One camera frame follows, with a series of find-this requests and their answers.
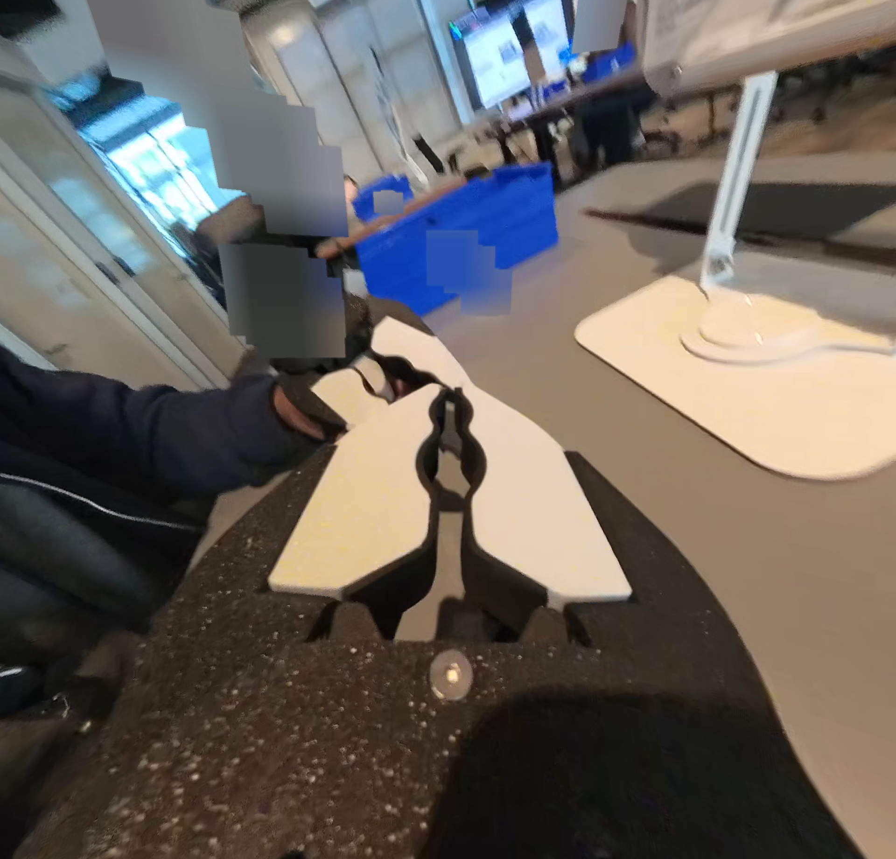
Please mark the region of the person's left forearm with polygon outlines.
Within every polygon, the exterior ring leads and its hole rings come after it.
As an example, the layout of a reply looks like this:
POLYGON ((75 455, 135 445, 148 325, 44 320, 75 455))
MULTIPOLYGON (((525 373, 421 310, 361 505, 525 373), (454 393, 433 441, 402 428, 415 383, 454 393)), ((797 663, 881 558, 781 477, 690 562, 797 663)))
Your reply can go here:
POLYGON ((282 416, 280 394, 269 374, 219 390, 134 389, 2 349, 2 479, 119 509, 263 484, 322 446, 307 421, 282 416))

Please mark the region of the small blue plastic bin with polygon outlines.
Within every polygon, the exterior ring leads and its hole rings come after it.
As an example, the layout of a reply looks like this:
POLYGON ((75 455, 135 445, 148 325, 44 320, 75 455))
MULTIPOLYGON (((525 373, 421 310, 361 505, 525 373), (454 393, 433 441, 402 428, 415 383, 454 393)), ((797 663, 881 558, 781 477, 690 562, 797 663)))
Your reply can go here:
POLYGON ((581 74, 581 82, 591 84, 605 81, 621 71, 632 68, 636 60, 636 47, 631 41, 622 43, 614 50, 590 55, 581 74))
POLYGON ((401 214, 413 199, 407 175, 386 175, 358 188, 351 205, 356 219, 369 223, 380 216, 401 214))

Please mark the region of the dark long desk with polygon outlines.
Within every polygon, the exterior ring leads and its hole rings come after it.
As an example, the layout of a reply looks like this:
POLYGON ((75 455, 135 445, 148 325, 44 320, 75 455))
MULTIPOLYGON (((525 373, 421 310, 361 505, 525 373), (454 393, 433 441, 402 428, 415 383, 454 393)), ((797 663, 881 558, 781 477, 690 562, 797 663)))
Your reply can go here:
POLYGON ((722 83, 720 86, 689 88, 676 87, 665 92, 656 93, 647 84, 638 66, 619 70, 602 81, 591 82, 566 91, 540 105, 518 120, 512 121, 499 114, 480 123, 477 138, 494 140, 501 147, 505 163, 510 163, 511 151, 508 146, 510 136, 528 132, 534 141, 537 159, 548 163, 554 193, 564 193, 590 177, 590 172, 577 175, 572 180, 565 180, 561 174, 556 157, 554 142, 550 137, 550 124, 557 123, 567 116, 580 114, 584 106, 597 106, 600 112, 618 105, 641 106, 645 110, 656 104, 679 105, 691 102, 696 98, 704 99, 719 93, 733 91, 736 83, 722 83))

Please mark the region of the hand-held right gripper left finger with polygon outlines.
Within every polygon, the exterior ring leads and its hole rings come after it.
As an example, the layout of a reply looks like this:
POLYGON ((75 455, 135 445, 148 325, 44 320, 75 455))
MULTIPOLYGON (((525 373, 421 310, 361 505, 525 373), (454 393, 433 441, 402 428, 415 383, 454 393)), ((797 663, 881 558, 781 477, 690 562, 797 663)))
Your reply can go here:
POLYGON ((439 383, 392 403, 367 396, 275 562, 270 590, 345 600, 425 547, 438 513, 424 457, 438 450, 445 396, 439 383))

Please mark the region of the large blue plastic bin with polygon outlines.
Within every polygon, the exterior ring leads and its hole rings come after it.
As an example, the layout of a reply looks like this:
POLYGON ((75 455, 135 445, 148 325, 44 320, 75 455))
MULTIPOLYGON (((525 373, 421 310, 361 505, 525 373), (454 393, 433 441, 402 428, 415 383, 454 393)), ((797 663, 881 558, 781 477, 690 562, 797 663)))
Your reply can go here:
POLYGON ((507 314, 511 270, 559 243, 548 162, 504 166, 364 238, 356 253, 370 292, 419 316, 454 299, 507 314))

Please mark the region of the person's left hand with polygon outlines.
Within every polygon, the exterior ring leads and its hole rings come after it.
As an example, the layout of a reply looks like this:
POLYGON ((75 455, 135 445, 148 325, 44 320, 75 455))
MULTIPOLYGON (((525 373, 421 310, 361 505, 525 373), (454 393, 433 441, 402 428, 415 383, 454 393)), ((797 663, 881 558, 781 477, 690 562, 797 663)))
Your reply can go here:
POLYGON ((312 440, 328 440, 321 421, 310 414, 318 408, 319 401, 308 386, 293 380, 275 383, 272 405, 274 414, 286 428, 312 440))

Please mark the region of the white roll-up banner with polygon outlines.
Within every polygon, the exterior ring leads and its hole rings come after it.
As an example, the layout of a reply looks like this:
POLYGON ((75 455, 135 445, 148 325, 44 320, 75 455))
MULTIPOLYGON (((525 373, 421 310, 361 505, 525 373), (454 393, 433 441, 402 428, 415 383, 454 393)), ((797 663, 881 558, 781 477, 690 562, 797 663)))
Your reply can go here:
POLYGON ((371 74, 377 104, 384 118, 387 132, 392 139, 398 157, 408 170, 409 175, 413 176, 421 187, 428 188, 430 186, 430 179, 410 154, 398 111, 392 99, 392 93, 390 91, 385 69, 375 47, 368 46, 368 54, 371 63, 371 74))

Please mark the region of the black flat panel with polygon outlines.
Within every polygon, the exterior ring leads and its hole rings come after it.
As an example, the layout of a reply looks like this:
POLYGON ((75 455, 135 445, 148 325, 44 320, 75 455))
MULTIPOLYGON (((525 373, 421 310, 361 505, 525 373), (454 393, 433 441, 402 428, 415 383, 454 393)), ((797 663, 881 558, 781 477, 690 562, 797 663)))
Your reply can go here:
MULTIPOLYGON (((582 215, 695 236, 709 230, 715 186, 699 182, 644 210, 586 206, 582 215)), ((894 269, 894 230, 857 235, 855 227, 893 212, 892 184, 761 182, 746 193, 735 235, 756 245, 807 244, 832 257, 894 269)))

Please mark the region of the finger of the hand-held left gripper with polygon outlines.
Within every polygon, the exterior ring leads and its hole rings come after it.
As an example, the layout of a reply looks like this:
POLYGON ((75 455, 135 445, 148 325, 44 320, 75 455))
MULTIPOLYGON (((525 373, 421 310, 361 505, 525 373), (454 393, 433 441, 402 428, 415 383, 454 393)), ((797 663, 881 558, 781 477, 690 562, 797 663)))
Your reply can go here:
POLYGON ((373 357, 323 375, 309 391, 342 431, 351 431, 397 400, 385 369, 373 357))
POLYGON ((449 391, 474 384, 439 338, 391 316, 375 325, 369 351, 398 398, 430 384, 449 391))

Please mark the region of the white sign stand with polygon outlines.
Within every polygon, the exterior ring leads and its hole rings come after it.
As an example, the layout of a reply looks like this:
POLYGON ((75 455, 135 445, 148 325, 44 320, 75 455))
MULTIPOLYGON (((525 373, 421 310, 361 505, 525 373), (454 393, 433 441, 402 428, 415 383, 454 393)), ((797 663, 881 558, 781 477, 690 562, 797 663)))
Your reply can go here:
POLYGON ((757 466, 857 479, 894 464, 894 271, 735 246, 781 71, 737 80, 699 260, 588 316, 574 337, 757 466))

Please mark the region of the printed paper sheet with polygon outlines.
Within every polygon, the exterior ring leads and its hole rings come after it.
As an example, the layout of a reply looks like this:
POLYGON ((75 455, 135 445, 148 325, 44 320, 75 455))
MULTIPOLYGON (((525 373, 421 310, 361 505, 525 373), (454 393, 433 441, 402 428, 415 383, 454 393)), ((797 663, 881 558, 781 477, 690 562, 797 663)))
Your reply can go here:
POLYGON ((655 83, 736 81, 894 40, 895 0, 639 0, 639 56, 655 83))

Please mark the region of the large display screen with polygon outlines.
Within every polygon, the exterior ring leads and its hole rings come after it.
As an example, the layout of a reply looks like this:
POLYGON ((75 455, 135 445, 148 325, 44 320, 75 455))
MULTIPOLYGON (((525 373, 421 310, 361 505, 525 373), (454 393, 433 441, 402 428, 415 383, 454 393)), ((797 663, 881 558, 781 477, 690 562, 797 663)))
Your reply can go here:
POLYGON ((524 35, 534 42, 546 76, 559 76, 571 58, 574 0, 483 0, 447 22, 454 55, 469 103, 478 113, 526 92, 532 77, 524 43, 514 29, 526 20, 524 35))

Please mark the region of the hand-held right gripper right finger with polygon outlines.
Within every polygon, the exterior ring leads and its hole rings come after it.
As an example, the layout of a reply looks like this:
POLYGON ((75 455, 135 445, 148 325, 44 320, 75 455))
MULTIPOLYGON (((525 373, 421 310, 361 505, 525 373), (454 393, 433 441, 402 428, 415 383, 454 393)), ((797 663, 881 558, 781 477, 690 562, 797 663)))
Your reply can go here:
POLYGON ((563 447, 479 387, 455 398, 467 597, 487 611, 627 601, 632 586, 563 447))

